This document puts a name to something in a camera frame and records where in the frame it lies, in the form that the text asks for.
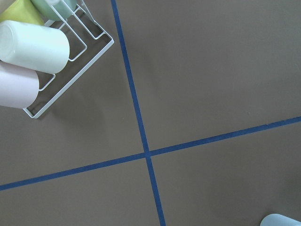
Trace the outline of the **yellow plastic cup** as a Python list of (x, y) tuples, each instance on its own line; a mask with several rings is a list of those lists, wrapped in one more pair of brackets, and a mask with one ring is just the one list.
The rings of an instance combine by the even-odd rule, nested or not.
[(30, 0), (1, 0), (0, 21), (6, 20), (44, 25), (39, 11)]

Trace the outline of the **light blue plastic cup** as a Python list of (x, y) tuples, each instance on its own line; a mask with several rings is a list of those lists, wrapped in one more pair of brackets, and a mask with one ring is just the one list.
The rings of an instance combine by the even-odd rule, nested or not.
[(301, 226), (301, 222), (280, 214), (269, 214), (262, 219), (260, 226)]

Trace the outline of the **white plastic cup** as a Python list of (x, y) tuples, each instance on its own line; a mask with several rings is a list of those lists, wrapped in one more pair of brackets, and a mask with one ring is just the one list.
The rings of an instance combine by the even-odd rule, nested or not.
[(58, 29), (11, 20), (0, 24), (3, 62), (56, 74), (65, 68), (69, 55), (69, 41)]

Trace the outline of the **green plastic cup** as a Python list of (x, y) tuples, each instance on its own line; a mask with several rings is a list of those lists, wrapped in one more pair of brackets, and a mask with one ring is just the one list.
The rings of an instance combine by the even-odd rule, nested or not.
[[(45, 18), (53, 21), (61, 21), (60, 17), (47, 4), (45, 0), (31, 0), (31, 2), (34, 7), (40, 12), (40, 14)], [(76, 0), (65, 0), (64, 2), (68, 5), (71, 11), (74, 11), (76, 9)], [(63, 19), (67, 19), (72, 15), (72, 12), (60, 0), (56, 0), (53, 7)]]

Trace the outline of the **pink plastic cup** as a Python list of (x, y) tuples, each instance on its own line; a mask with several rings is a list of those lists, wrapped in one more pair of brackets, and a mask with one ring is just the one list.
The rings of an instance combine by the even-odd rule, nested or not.
[(24, 109), (37, 98), (39, 79), (34, 70), (0, 63), (0, 105)]

